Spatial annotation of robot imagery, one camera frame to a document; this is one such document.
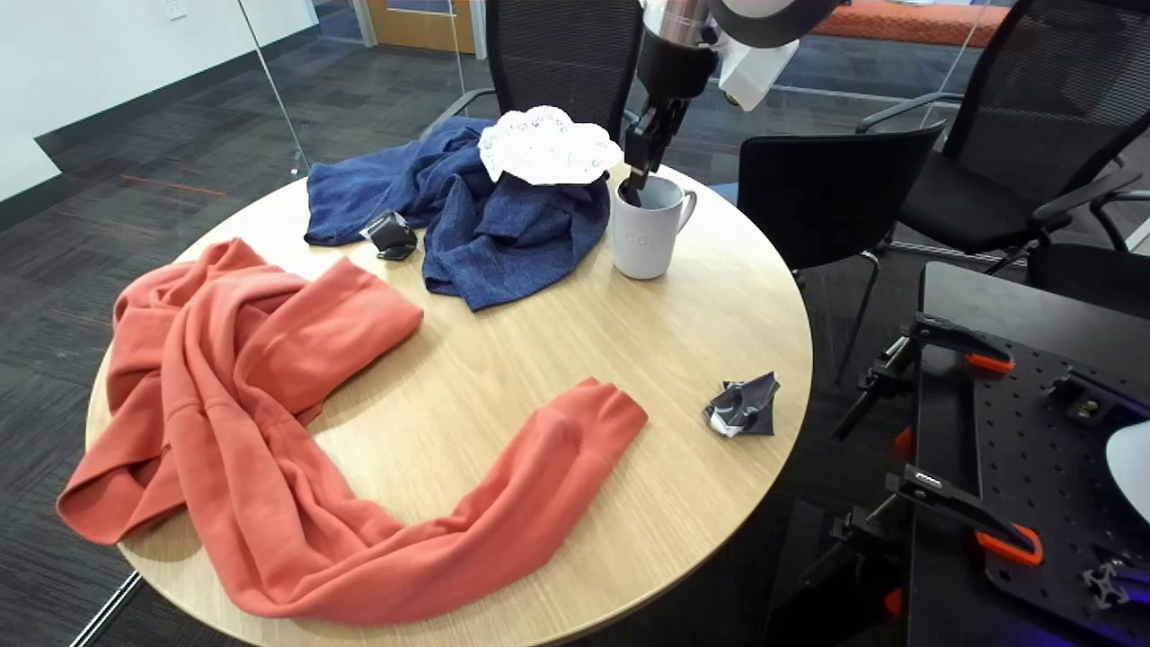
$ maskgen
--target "chair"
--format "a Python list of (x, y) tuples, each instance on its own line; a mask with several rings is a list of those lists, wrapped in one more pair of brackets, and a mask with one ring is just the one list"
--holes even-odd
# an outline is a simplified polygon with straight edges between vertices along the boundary
[(1150, 259), (1125, 246), (1045, 246), (1029, 259), (1029, 283), (1150, 321)]
[[(1090, 208), (1119, 241), (1103, 205), (1139, 180), (1106, 171), (1150, 127), (1150, 5), (1017, 0), (978, 58), (947, 147), (926, 157), (897, 224), (967, 256), (1032, 246)], [(859, 121), (947, 102), (926, 94)]]
[(643, 38), (635, 0), (489, 0), (484, 38), (494, 87), (464, 94), (427, 131), (496, 94), (500, 112), (558, 105), (575, 121), (623, 132)]
[(851, 359), (881, 274), (875, 247), (893, 235), (938, 132), (942, 127), (920, 127), (847, 136), (750, 136), (742, 145), (737, 208), (746, 214), (796, 274), (847, 256), (871, 264), (834, 377)]

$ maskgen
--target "orange clamp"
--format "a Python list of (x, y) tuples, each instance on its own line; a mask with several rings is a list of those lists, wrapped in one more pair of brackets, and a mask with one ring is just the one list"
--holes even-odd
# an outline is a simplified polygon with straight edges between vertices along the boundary
[(1040, 568), (1045, 561), (1045, 552), (1044, 552), (1044, 540), (1040, 531), (1032, 531), (1029, 524), (1015, 524), (1017, 536), (1023, 536), (1032, 544), (1032, 552), (1022, 552), (1015, 544), (1004, 544), (998, 536), (987, 536), (987, 531), (975, 531), (975, 544), (998, 558), (998, 561), (1009, 561), (1017, 568)]
[(1015, 374), (1015, 359), (981, 357), (981, 351), (967, 351), (967, 357), (963, 357), (963, 367), (975, 369), (975, 374), (985, 374), (985, 377), (1006, 377), (1006, 374)]

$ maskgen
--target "black object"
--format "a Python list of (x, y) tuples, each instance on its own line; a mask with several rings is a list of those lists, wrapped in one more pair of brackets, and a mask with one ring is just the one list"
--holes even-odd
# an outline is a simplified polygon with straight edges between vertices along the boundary
[(1029, 283), (1150, 321), (1150, 259), (1133, 256), (1120, 241), (1114, 247), (1036, 247), (1029, 259)]
[(400, 214), (372, 218), (358, 235), (379, 247), (380, 259), (400, 264), (417, 251), (417, 235)]
[(712, 5), (715, 22), (723, 33), (746, 48), (782, 48), (806, 33), (811, 33), (838, 5), (846, 0), (806, 0), (806, 5), (782, 5), (769, 20), (746, 20), (729, 11), (725, 5)]
[(635, 0), (489, 0), (484, 22), (494, 87), (464, 94), (423, 132), (496, 94), (500, 112), (558, 105), (623, 136), (643, 33)]
[(1120, 602), (1136, 597), (1127, 579), (1150, 561), (1148, 523), (1119, 492), (1103, 452), (1112, 433), (1150, 411), (1150, 387), (1029, 347), (1009, 351), (1009, 377), (975, 386), (978, 489), (1044, 531), (1045, 566), (987, 561), (985, 579), (1096, 639), (1150, 643), (1150, 608)]
[(737, 208), (778, 246), (791, 271), (826, 266), (851, 256), (871, 264), (838, 374), (847, 367), (878, 251), (897, 205), (920, 178), (942, 127), (847, 136), (750, 136), (742, 145)]
[(885, 602), (902, 589), (908, 516), (948, 519), (975, 529), (985, 554), (1017, 554), (1029, 566), (1044, 561), (1044, 540), (1036, 531), (914, 464), (906, 464), (902, 476), (889, 476), (889, 492), (875, 512), (838, 519), (830, 552), (824, 552), (803, 585), (774, 608), (769, 643), (841, 643), (889, 620)]
[(859, 396), (834, 428), (834, 438), (847, 438), (878, 398), (893, 398), (914, 386), (923, 347), (947, 347), (960, 351), (963, 367), (969, 367), (975, 374), (1004, 377), (1015, 369), (1015, 357), (998, 341), (960, 324), (915, 312), (908, 330), (897, 333), (863, 374)]
[[(1096, 367), (1106, 377), (1142, 383), (1150, 367), (1150, 347), (1142, 341), (1150, 333), (1148, 321), (1045, 294), (978, 271), (926, 264), (920, 310), (998, 341), (1029, 341), (1032, 350), (1057, 351), (1074, 367)], [(967, 492), (985, 492), (978, 489), (975, 458), (975, 387), (978, 383), (969, 383), (967, 369), (955, 369), (951, 351), (923, 351), (914, 398), (914, 428), (920, 433), (914, 464)], [(1044, 531), (1045, 554), (1054, 558), (1057, 531), (1045, 531), (1040, 519), (1029, 519), (1029, 524)], [(1004, 597), (985, 579), (981, 566), (955, 558), (969, 547), (969, 531), (947, 524), (914, 529), (906, 568), (906, 643), (1101, 643), (1080, 625), (1057, 623), (1057, 615)]]
[(643, 188), (663, 166), (690, 102), (707, 87), (715, 67), (720, 56), (712, 48), (678, 48), (643, 33), (635, 77), (647, 87), (647, 105), (623, 136), (626, 163), (635, 171), (629, 184)]
[(963, 102), (942, 156), (930, 156), (902, 224), (967, 256), (1032, 246), (1103, 205), (1139, 172), (1103, 172), (1150, 127), (1150, 5), (1017, 0), (975, 66), (963, 97), (926, 94), (859, 121)]
[(763, 374), (755, 383), (723, 383), (723, 392), (705, 407), (705, 419), (715, 435), (774, 435), (774, 407), (781, 383)]

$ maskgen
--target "white mug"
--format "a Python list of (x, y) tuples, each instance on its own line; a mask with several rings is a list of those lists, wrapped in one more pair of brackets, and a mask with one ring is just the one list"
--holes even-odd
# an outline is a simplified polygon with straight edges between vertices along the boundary
[(606, 247), (620, 274), (635, 281), (665, 277), (672, 266), (677, 236), (696, 205), (695, 190), (665, 178), (647, 178), (641, 205), (610, 190)]

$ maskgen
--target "round table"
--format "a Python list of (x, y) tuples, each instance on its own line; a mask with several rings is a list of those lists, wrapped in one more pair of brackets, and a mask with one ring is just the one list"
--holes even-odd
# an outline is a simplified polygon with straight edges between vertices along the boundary
[[(566, 547), (533, 577), (413, 625), (257, 620), (230, 604), (187, 519), (121, 544), (125, 561), (177, 608), (248, 643), (550, 643), (596, 629), (712, 558), (781, 477), (811, 387), (806, 304), (774, 246), (715, 190), (678, 235), (663, 281), (629, 281), (602, 246), (567, 281), (489, 312), (427, 294), (422, 259), (380, 264), (372, 246), (308, 247), (307, 184), (288, 184), (209, 232), (318, 277), (339, 259), (373, 271), (423, 310), (423, 326), (350, 383), (308, 423), (350, 487), (404, 523), (454, 512), (534, 407), (582, 377), (647, 411), (606, 487)], [(723, 383), (774, 369), (778, 433), (720, 438), (700, 407)], [(88, 438), (107, 423), (106, 369)]]

